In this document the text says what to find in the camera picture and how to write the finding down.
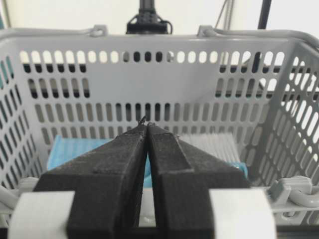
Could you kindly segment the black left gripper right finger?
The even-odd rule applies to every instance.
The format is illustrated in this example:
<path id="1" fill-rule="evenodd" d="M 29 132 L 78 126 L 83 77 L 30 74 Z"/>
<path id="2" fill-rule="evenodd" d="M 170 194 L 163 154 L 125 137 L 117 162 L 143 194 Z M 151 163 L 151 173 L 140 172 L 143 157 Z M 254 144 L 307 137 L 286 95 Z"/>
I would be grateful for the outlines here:
<path id="1" fill-rule="evenodd" d="M 156 226 L 163 239 L 212 239 L 210 189 L 247 189 L 244 173 L 155 123 L 147 126 Z"/>

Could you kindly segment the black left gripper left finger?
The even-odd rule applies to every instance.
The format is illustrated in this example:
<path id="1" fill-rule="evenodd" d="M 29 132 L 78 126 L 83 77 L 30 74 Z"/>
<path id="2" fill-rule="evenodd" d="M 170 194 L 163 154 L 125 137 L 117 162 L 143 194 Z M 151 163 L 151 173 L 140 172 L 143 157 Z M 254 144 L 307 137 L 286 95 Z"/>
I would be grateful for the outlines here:
<path id="1" fill-rule="evenodd" d="M 74 191 L 70 239 L 119 239 L 139 224 L 148 153 L 143 124 L 44 173 L 36 192 Z"/>

